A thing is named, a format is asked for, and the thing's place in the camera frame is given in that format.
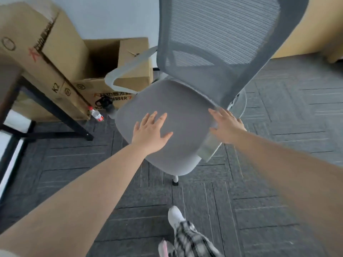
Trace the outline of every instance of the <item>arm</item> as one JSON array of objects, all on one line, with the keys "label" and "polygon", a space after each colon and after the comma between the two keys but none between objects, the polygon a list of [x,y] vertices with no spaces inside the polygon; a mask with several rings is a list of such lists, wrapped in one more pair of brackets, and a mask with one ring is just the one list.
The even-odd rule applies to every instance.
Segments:
[{"label": "arm", "polygon": [[20,257],[85,256],[144,158],[160,150],[167,117],[137,122],[132,143],[51,196],[0,236],[0,249]]},{"label": "arm", "polygon": [[210,109],[211,132],[233,144],[311,225],[332,256],[343,255],[343,169],[248,133],[232,113]]}]

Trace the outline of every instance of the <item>gray mesh office chair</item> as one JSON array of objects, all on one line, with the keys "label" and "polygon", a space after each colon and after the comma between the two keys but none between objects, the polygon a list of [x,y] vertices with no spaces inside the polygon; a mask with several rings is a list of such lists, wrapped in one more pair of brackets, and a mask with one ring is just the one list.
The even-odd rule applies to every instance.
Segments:
[{"label": "gray mesh office chair", "polygon": [[268,62],[301,20],[308,0],[160,0],[158,47],[108,73],[106,83],[132,70],[157,51],[160,79],[119,109],[116,125],[131,142],[132,130],[147,112],[168,113],[162,134],[174,135],[146,159],[174,176],[210,159],[220,142],[208,133],[215,123],[208,108],[230,108],[240,117],[244,86]]}]

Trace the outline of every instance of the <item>box flap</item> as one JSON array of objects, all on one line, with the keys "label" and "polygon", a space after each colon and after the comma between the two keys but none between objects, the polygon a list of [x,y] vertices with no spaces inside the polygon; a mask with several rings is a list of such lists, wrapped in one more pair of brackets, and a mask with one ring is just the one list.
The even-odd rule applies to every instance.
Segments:
[{"label": "box flap", "polygon": [[[148,38],[133,38],[120,41],[118,68],[133,60],[135,56],[149,49]],[[150,77],[149,60],[141,63],[135,69],[121,78]]]},{"label": "box flap", "polygon": [[71,82],[94,76],[89,50],[63,11],[58,15],[42,52]]}]

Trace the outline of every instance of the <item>mesh backrest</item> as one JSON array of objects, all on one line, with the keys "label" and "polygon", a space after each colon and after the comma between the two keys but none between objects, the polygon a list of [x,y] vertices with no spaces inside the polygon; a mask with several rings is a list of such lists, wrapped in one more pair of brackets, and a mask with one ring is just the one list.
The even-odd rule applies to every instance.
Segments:
[{"label": "mesh backrest", "polygon": [[230,101],[224,97],[268,42],[280,11],[278,0],[160,0],[157,65],[225,106]]}]

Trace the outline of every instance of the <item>gray carpet tile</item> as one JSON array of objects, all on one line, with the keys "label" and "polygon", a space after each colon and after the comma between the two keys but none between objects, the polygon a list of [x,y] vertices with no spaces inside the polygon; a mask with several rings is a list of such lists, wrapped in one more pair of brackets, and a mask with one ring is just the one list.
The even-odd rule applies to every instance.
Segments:
[{"label": "gray carpet tile", "polygon": [[[249,132],[342,166],[342,80],[342,64],[329,65],[316,54],[271,60],[246,86],[242,120]],[[80,124],[93,141],[28,144],[0,204],[0,231],[128,144],[109,117]],[[35,131],[70,129],[40,123]],[[306,225],[232,145],[200,161],[179,186],[144,161],[88,256],[158,256],[162,238],[174,240],[167,219],[172,205],[227,257],[325,256]]]}]

